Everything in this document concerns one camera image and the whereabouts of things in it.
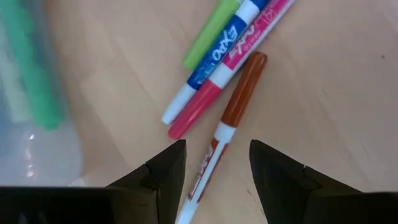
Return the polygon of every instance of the green marker cap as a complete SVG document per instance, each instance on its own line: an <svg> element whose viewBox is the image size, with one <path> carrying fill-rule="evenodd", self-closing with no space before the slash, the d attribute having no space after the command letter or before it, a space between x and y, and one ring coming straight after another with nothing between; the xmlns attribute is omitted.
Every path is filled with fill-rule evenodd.
<svg viewBox="0 0 398 224"><path fill-rule="evenodd" d="M218 6L201 29L191 49L185 56L184 65L193 70L211 47L218 34L238 10L243 0L220 0Z"/></svg>

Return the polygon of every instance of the wooden surface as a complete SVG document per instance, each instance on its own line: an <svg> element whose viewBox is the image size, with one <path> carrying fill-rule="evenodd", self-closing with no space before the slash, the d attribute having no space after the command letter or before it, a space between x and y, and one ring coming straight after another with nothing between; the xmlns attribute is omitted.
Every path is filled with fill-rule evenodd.
<svg viewBox="0 0 398 224"><path fill-rule="evenodd" d="M215 0L48 0L85 152L104 186L173 141L160 121ZM249 168L260 139L359 190L398 190L398 2L297 0L259 50L269 63L193 223L265 223ZM236 84L186 135L193 182Z"/></svg>

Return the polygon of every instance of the pink marker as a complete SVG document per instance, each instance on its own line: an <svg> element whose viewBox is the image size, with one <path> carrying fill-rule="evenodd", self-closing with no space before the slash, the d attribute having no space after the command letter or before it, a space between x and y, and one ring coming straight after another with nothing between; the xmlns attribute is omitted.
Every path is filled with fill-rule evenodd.
<svg viewBox="0 0 398 224"><path fill-rule="evenodd" d="M251 53L274 28L295 0L273 0L247 29L214 73L195 93L169 129L169 138L180 139L221 94L223 88Z"/></svg>

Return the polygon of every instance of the blue marker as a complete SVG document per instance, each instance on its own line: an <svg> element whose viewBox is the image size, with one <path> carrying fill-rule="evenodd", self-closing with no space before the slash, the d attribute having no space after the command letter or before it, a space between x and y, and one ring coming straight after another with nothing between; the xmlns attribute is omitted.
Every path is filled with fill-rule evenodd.
<svg viewBox="0 0 398 224"><path fill-rule="evenodd" d="M203 82L213 73L225 55L232 49L246 28L248 28L251 22L270 1L244 0L193 71L186 84L184 84L179 93L177 93L177 96L167 107L162 117L162 121L165 124L170 124L180 114L181 110L191 100L197 90L199 90Z"/></svg>

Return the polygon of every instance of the black plastic part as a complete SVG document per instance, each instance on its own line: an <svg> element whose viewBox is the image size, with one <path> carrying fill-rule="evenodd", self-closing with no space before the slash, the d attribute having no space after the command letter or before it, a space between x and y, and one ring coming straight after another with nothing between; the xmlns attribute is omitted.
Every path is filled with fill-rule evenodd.
<svg viewBox="0 0 398 224"><path fill-rule="evenodd" d="M174 224L185 157L177 141L103 189L0 187L0 223Z"/></svg>
<svg viewBox="0 0 398 224"><path fill-rule="evenodd" d="M269 224L398 223L397 193L362 193L258 140L250 161Z"/></svg>

